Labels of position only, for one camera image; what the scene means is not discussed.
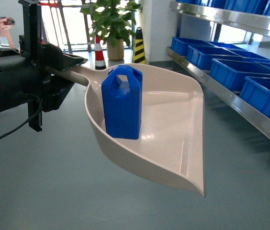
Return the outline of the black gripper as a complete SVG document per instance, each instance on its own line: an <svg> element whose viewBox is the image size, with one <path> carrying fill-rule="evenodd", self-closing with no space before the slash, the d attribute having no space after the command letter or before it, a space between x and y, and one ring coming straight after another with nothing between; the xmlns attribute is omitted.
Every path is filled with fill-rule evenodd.
<svg viewBox="0 0 270 230"><path fill-rule="evenodd" d="M74 82L46 70L67 70L88 62L87 58L62 53L61 49L42 39L41 5L36 0L20 0L23 34L19 36L20 54L25 61L21 73L22 92L28 105L28 125L42 131L42 113L58 110Z"/></svg>

